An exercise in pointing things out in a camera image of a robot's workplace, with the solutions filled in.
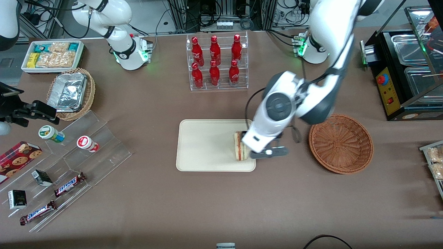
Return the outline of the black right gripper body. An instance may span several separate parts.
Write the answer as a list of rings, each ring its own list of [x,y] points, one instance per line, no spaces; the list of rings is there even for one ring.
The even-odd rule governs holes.
[[[19,112],[24,106],[19,95],[24,93],[23,90],[0,83],[0,118],[1,120],[9,120],[22,118]]]

